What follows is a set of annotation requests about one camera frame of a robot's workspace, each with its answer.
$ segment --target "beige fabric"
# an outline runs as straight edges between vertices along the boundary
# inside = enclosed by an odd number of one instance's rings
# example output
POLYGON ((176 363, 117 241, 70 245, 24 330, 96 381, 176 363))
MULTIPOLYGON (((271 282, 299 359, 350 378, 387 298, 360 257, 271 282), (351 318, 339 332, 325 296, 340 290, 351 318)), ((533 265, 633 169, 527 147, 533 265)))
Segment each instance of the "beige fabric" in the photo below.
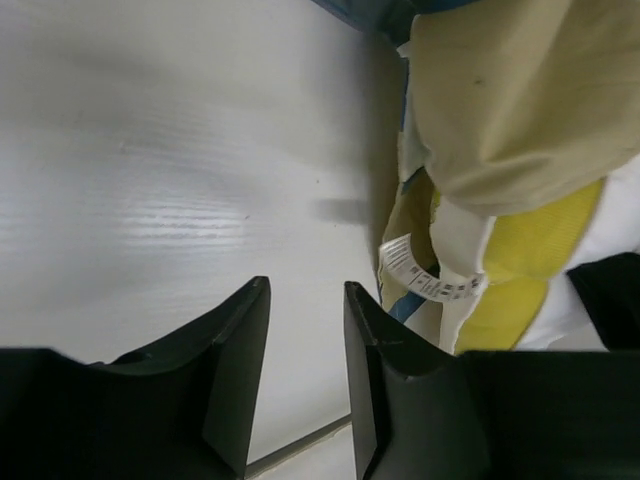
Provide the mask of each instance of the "beige fabric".
POLYGON ((533 210, 640 151, 640 1, 481 0, 418 17, 411 96, 436 188, 533 210))

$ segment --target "white label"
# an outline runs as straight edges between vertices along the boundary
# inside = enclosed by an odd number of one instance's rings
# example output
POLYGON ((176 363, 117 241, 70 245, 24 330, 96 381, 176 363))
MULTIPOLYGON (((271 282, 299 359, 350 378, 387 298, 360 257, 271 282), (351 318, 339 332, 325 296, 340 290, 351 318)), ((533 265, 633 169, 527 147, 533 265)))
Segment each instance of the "white label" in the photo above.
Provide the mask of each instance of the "white label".
POLYGON ((482 273, 470 277, 464 283, 443 282, 429 275, 418 265, 411 252, 411 234, 382 245, 380 259, 398 282, 413 293, 434 302, 447 303, 477 296, 485 288, 486 276, 482 273))

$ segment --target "white surface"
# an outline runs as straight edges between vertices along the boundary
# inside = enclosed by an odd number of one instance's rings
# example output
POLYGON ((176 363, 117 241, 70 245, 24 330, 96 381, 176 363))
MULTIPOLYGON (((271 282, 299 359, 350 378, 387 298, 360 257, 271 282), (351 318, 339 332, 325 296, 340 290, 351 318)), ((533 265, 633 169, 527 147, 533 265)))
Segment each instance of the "white surface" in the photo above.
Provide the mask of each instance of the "white surface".
POLYGON ((355 480, 351 427, 338 432, 257 480, 355 480))
POLYGON ((251 460, 345 414, 394 52, 309 0, 0 0, 0 65, 0 341, 112 360, 266 274, 251 460))

